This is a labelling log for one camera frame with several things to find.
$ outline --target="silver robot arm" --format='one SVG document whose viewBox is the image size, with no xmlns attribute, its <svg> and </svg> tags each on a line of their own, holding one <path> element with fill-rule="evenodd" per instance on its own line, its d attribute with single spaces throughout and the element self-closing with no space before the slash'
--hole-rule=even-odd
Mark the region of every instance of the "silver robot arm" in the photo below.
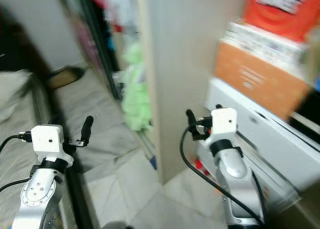
<svg viewBox="0 0 320 229">
<path fill-rule="evenodd" d="M 81 140 L 69 144 L 85 147 L 91 135 L 92 116 L 87 117 Z M 74 159 L 63 149 L 64 135 L 60 125 L 38 125 L 31 130 L 32 145 L 41 165 L 20 193 L 20 209 L 12 229 L 63 228 L 59 202 L 63 195 L 65 170 L 73 165 Z"/>
<path fill-rule="evenodd" d="M 209 173 L 216 178 L 221 188 L 246 205 L 264 222 L 263 195 L 259 190 L 259 182 L 251 168 L 244 163 L 241 148 L 234 146 L 237 111 L 232 108 L 219 108 L 211 111 L 210 114 L 211 116 L 205 119 L 210 122 L 210 128 L 206 128 L 206 135 L 195 133 L 195 127 L 189 130 L 193 139 L 202 144 L 197 152 L 199 159 Z M 187 112 L 187 115 L 191 124 L 190 118 L 194 117 L 193 113 Z M 223 206 L 228 228 L 261 228 L 256 219 L 225 195 L 223 195 Z"/>
</svg>

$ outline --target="red object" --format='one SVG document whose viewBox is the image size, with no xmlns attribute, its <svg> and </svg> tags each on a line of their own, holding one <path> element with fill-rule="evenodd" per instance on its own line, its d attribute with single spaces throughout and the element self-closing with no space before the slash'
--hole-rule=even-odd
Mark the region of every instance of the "red object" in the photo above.
<svg viewBox="0 0 320 229">
<path fill-rule="evenodd" d="M 203 167 L 203 165 L 202 165 L 202 162 L 199 160 L 199 159 L 197 159 L 197 160 L 195 160 L 195 168 L 197 168 L 199 171 L 202 169 L 202 167 Z"/>
<path fill-rule="evenodd" d="M 116 33 L 122 33 L 124 31 L 123 27 L 117 24 L 114 24 L 113 28 Z"/>
<path fill-rule="evenodd" d="M 202 164 L 202 162 L 199 159 L 195 160 L 194 164 L 195 164 L 195 168 L 197 168 L 199 171 L 203 172 L 203 174 L 205 176 L 209 176 L 210 175 L 209 171 L 207 171 L 205 169 L 204 165 Z"/>
<path fill-rule="evenodd" d="M 317 24 L 320 0 L 247 0 L 244 20 L 296 42 Z"/>
</svg>

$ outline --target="orange box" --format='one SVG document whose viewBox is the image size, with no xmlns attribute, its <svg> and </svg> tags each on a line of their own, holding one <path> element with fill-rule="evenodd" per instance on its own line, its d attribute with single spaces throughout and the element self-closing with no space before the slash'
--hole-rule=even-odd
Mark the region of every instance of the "orange box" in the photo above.
<svg viewBox="0 0 320 229">
<path fill-rule="evenodd" d="M 284 120 L 309 91 L 302 79 L 224 41 L 214 75 Z"/>
</svg>

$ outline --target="green cloth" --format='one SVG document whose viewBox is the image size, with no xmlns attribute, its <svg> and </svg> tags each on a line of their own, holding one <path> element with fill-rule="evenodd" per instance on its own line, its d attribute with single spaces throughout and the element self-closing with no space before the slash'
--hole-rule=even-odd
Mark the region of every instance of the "green cloth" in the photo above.
<svg viewBox="0 0 320 229">
<path fill-rule="evenodd" d="M 145 69 L 140 44 L 134 43 L 123 55 L 123 58 L 131 64 L 122 78 L 122 82 L 125 84 L 122 101 L 124 120 L 134 131 L 149 129 L 151 127 L 151 109 L 147 83 L 145 80 L 141 80 Z"/>
</svg>

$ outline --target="wall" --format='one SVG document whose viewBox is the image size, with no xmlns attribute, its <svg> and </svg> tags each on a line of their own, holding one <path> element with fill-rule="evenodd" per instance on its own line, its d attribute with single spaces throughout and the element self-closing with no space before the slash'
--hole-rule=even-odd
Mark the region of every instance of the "wall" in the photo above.
<svg viewBox="0 0 320 229">
<path fill-rule="evenodd" d="M 59 0 L 0 0 L 52 70 L 84 60 Z"/>
<path fill-rule="evenodd" d="M 216 47 L 245 0 L 137 0 L 147 68 L 158 172 L 163 183 L 185 168 L 179 142 L 186 109 L 206 116 L 204 103 Z M 187 157 L 195 143 L 186 140 Z"/>
</svg>

